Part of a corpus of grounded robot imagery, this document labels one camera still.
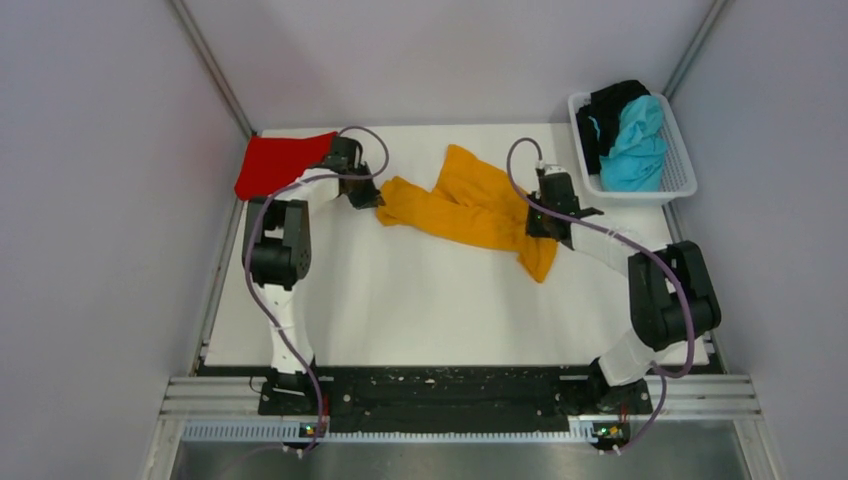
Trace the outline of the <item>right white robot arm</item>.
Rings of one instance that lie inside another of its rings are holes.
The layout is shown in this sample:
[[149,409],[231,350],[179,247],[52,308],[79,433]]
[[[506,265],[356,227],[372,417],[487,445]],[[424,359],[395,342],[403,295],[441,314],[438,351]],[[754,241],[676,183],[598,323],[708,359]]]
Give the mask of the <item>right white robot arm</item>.
[[610,224],[601,210],[582,207],[564,169],[540,164],[536,175],[539,188],[529,197],[527,234],[554,239],[627,281],[630,326],[592,361],[586,385],[589,404],[612,412],[628,403],[645,374],[659,366],[661,353],[675,344],[686,348],[684,363],[668,374],[688,374],[697,339],[721,321],[700,247],[692,241],[643,245]]

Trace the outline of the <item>orange t shirt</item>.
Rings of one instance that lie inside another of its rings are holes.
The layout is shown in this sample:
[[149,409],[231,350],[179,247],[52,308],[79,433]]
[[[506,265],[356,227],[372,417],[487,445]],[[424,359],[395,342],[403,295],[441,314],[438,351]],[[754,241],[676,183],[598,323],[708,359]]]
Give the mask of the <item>orange t shirt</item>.
[[505,171],[450,144],[438,179],[426,190],[396,176],[386,181],[376,210],[385,227],[409,226],[473,247],[510,252],[537,283],[546,280],[558,243],[526,234],[528,206]]

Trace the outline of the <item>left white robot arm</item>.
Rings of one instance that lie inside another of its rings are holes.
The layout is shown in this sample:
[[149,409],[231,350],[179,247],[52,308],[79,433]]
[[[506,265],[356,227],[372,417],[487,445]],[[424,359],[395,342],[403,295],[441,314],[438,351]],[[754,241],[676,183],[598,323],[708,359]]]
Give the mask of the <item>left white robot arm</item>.
[[314,351],[296,308],[295,286],[312,262],[310,222],[346,197],[356,209],[382,201],[363,147],[336,132],[250,140],[235,185],[246,203],[241,261],[248,292],[268,322],[272,354],[262,415],[325,415]]

